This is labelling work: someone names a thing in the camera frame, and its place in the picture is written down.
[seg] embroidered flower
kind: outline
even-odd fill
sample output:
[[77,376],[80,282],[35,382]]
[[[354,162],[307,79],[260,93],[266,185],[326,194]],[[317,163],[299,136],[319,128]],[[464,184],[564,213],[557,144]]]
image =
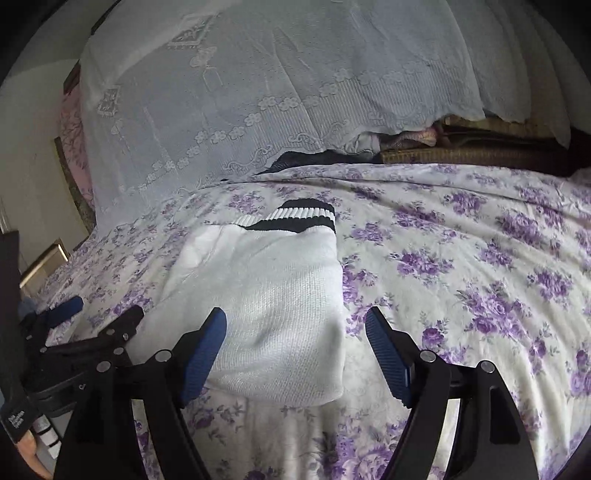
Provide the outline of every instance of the embroidered flower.
[[238,137],[244,136],[244,127],[234,127],[228,133],[232,140],[236,140]]
[[201,149],[195,145],[187,150],[187,156],[189,158],[193,158],[195,155],[199,155],[201,153]]
[[213,144],[216,144],[218,142],[221,142],[222,140],[225,140],[226,137],[227,137],[227,135],[226,135],[225,130],[218,130],[213,133],[213,135],[211,137],[211,141]]
[[339,93],[339,87],[336,83],[325,83],[319,88],[321,97],[328,97],[329,95],[336,95]]
[[251,113],[244,119],[244,123],[247,127],[252,127],[254,124],[258,124],[261,121],[262,115],[260,113]]
[[392,70],[384,75],[384,81],[386,83],[401,83],[404,81],[404,75],[402,72],[393,72]]
[[275,96],[273,96],[273,95],[271,95],[269,97],[264,97],[263,100],[261,100],[258,103],[258,106],[261,108],[261,110],[266,110],[270,106],[276,106],[276,105],[277,105],[277,100],[275,100]]
[[371,82],[377,82],[378,80],[379,80],[378,74],[376,72],[372,72],[370,70],[365,70],[357,77],[357,81],[361,85],[368,85]]
[[183,157],[177,162],[177,167],[179,168],[179,170],[182,170],[183,168],[187,167],[188,164],[189,159],[187,157]]
[[320,105],[320,98],[317,95],[308,95],[306,98],[304,98],[304,106],[311,108],[314,106],[319,106]]
[[279,104],[279,109],[282,112],[289,110],[290,108],[295,108],[300,104],[299,100],[296,97],[285,97],[284,100]]
[[338,72],[334,72],[333,76],[337,82],[344,82],[345,79],[350,80],[353,76],[347,69],[339,69]]
[[197,135],[195,135],[195,140],[197,143],[203,143],[207,138],[207,132],[205,130],[201,130]]
[[212,59],[213,55],[217,51],[217,47],[200,48],[190,61],[189,65],[193,68],[204,67],[207,62]]

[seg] black stripe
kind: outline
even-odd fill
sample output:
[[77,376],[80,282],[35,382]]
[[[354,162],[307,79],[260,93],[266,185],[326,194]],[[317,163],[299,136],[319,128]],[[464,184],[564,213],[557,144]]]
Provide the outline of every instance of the black stripe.
[[275,218],[273,220],[261,220],[254,225],[243,227],[246,230],[285,230],[288,232],[300,233],[313,227],[324,225],[335,231],[335,223],[329,217],[318,216],[309,218]]
[[280,208],[322,208],[329,212],[335,213],[335,207],[330,203],[322,202],[316,199],[296,199],[288,200]]

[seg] dark fabric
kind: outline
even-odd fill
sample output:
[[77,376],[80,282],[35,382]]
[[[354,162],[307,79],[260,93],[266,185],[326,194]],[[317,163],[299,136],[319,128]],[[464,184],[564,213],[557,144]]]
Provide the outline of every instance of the dark fabric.
[[[277,210],[287,210],[290,208],[319,208],[328,210],[333,215],[335,214],[335,208],[330,203],[321,202],[316,199],[297,199],[288,200],[281,205]],[[288,232],[300,233],[304,230],[313,227],[324,225],[330,228],[333,232],[335,231],[335,222],[332,218],[319,215],[319,216],[308,216],[306,218],[297,217],[283,217],[275,218],[273,220],[261,220],[254,225],[244,227],[246,230],[284,230]]]
[[334,165],[336,163],[371,163],[371,161],[368,162],[368,160],[358,155],[344,155],[333,150],[312,154],[285,152],[268,169],[262,171],[259,175],[277,173],[287,168],[303,167],[306,165]]

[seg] woven basket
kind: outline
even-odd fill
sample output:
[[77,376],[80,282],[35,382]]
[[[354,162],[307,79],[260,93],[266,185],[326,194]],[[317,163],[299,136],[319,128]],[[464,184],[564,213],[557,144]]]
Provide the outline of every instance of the woven basket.
[[418,148],[414,150],[386,150],[380,153],[382,162],[391,163],[451,163],[508,167],[533,170],[556,176],[566,176],[566,151],[540,151],[525,148]]

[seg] wooden furniture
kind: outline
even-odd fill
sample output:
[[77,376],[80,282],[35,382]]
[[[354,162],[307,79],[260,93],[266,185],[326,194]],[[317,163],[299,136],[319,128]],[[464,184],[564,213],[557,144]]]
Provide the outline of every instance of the wooden furniture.
[[70,259],[61,239],[56,240],[21,275],[21,292],[30,297],[35,295],[55,270]]

